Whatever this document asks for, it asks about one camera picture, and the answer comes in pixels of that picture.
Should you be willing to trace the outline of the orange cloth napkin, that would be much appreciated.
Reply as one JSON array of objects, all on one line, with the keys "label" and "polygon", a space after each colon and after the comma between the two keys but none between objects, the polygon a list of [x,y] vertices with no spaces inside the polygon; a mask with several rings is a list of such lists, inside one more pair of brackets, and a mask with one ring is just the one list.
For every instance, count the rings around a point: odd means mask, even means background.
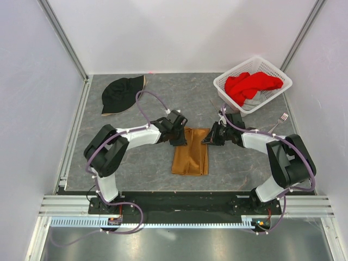
[{"label": "orange cloth napkin", "polygon": [[206,176],[209,173],[207,145],[202,144],[209,128],[185,127],[187,145],[175,149],[171,173],[182,176]]}]

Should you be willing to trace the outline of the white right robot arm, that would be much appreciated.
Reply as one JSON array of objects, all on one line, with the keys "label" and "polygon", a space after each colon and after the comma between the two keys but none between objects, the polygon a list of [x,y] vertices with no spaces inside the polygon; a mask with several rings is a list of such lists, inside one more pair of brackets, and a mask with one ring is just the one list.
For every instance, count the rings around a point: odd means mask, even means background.
[{"label": "white right robot arm", "polygon": [[[278,136],[245,128],[240,113],[223,114],[214,122],[203,144],[223,146],[226,141],[253,149],[268,156],[271,176],[251,191],[250,210],[261,214],[269,207],[269,202],[280,198],[292,189],[312,191],[315,187],[316,167],[308,150],[297,134]],[[311,187],[298,185],[306,180]]]}]

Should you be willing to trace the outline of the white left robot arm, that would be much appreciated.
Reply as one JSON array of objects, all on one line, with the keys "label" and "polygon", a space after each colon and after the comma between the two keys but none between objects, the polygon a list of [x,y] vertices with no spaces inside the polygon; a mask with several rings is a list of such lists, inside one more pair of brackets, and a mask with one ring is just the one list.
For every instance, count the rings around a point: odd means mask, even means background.
[{"label": "white left robot arm", "polygon": [[104,125],[83,152],[87,160],[86,170],[93,174],[97,192],[101,196],[101,208],[108,214],[119,209],[119,190],[115,173],[125,153],[143,145],[169,142],[170,145],[185,146],[187,141],[184,127],[187,118],[178,110],[170,110],[161,117],[143,126],[134,128],[114,128]]}]

